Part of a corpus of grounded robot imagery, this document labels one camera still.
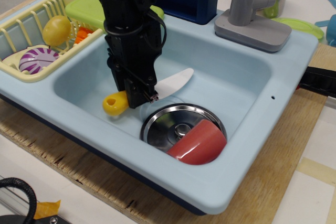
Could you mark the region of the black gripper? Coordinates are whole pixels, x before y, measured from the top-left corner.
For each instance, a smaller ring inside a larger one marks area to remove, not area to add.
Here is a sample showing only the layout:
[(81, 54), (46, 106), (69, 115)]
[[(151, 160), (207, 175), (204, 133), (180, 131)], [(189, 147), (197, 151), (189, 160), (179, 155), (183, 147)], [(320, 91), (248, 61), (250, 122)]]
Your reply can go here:
[(163, 19), (151, 6), (155, 0), (99, 0), (108, 43), (107, 65), (118, 91), (126, 91), (135, 109), (159, 99), (154, 62), (166, 40)]

